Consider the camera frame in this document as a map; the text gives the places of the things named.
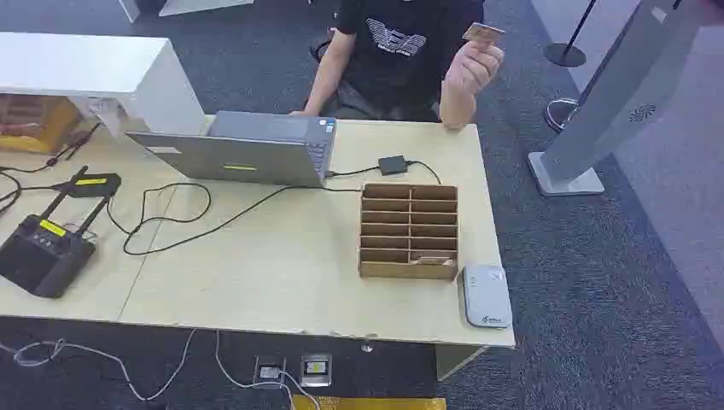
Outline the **person's left hand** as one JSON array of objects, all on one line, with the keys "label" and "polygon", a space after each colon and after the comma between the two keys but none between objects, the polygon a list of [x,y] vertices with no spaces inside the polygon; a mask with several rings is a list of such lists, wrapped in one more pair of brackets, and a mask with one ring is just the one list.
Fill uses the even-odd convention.
[{"label": "person's left hand", "polygon": [[505,52],[496,45],[466,42],[452,59],[443,89],[474,97],[497,75],[504,58]]}]

